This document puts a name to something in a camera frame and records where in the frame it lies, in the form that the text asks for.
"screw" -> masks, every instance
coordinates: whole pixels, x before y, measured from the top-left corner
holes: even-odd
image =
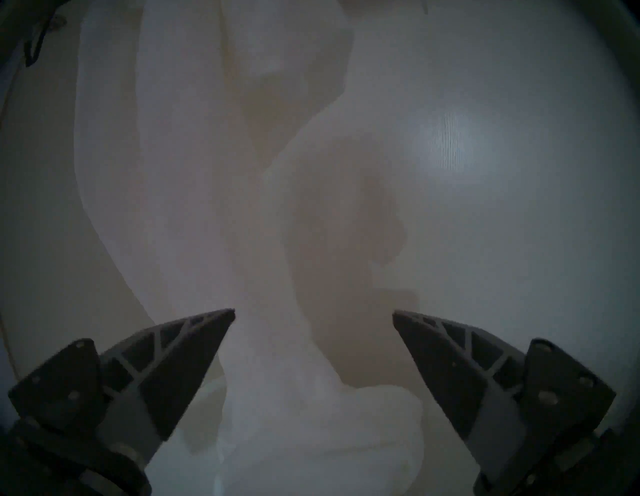
[[[538,400],[547,406],[555,406],[559,401],[557,394],[553,391],[540,391],[538,393]]]

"translucent plastic sheet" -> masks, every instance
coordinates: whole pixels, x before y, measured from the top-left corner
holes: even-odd
[[[318,12],[331,18],[337,5],[314,9],[305,22],[319,19],[320,40]],[[283,14],[273,25],[295,28]],[[155,322],[237,310],[219,352],[227,397],[212,492],[403,493],[422,463],[422,406],[398,387],[345,387],[313,343],[254,143],[225,84],[220,22],[220,5],[204,0],[92,4],[74,131],[84,208]]]

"white plastic bag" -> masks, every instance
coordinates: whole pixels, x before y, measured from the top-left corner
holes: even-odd
[[[219,25],[206,0],[147,0],[141,21],[124,1],[92,4],[76,101],[83,205],[154,321],[236,308],[212,492],[402,493],[422,463],[420,402],[345,387],[313,343]]]
[[[264,166],[344,89],[353,31],[336,0],[222,0],[228,65]]]

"plastic wrap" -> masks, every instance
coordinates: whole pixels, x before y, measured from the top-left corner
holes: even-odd
[[[421,404],[346,387],[313,343],[225,84],[220,20],[203,0],[92,4],[75,124],[84,208],[155,322],[236,309],[212,492],[404,492],[422,463]]]

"wire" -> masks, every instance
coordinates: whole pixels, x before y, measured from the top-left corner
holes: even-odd
[[[56,11],[54,10],[50,14],[50,16],[47,18],[44,25],[42,26],[40,36],[38,36],[38,43],[36,44],[36,49],[33,52],[33,54],[31,53],[31,40],[24,42],[24,61],[27,67],[32,66],[38,60],[38,57],[40,56],[40,50],[42,50],[42,42],[44,41],[44,35],[47,34],[47,31],[49,30],[49,25],[51,24],[51,19],[53,19],[53,16],[55,15],[55,13]]]

